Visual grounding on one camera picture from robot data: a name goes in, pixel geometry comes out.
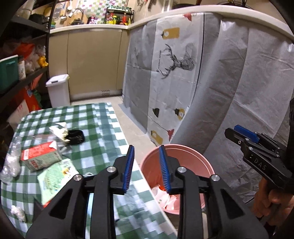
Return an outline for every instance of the human hand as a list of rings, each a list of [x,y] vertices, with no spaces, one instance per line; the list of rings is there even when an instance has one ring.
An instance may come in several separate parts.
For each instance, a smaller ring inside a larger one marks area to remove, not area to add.
[[[258,218],[268,216],[271,213],[270,205],[281,204],[278,211],[268,220],[271,226],[280,226],[290,214],[294,207],[294,196],[279,189],[269,192],[268,183],[265,178],[259,182],[259,191],[254,195],[252,212]]]

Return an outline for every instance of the colorful tile backsplash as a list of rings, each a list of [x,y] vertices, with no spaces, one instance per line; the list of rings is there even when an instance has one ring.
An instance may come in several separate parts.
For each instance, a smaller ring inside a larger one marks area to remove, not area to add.
[[[91,3],[90,0],[84,0],[81,1],[79,7],[81,7],[84,10],[84,13],[87,17],[94,15],[97,19],[97,23],[103,23],[106,14],[106,9],[108,6],[111,5],[127,7],[128,0],[97,0],[97,2],[93,3]]]

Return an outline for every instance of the faucet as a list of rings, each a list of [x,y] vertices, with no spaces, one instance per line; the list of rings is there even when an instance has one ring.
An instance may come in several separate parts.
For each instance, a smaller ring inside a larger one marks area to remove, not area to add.
[[[82,10],[82,8],[76,8],[74,11],[73,11],[73,13],[72,14],[74,14],[75,12],[76,12],[76,10],[80,10],[81,12],[82,12],[82,17],[81,17],[81,22],[80,22],[80,24],[83,24],[83,18],[84,18],[84,11]]]

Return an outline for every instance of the white lidded bin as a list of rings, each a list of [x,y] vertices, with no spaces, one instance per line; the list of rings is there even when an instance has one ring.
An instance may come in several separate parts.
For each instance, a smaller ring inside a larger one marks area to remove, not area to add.
[[[70,106],[69,100],[69,75],[54,76],[46,82],[52,108]]]

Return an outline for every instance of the red box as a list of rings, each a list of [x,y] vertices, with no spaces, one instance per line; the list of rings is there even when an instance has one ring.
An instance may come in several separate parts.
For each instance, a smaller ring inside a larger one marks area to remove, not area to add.
[[[21,153],[21,160],[31,171],[36,171],[62,160],[56,141],[40,144]]]

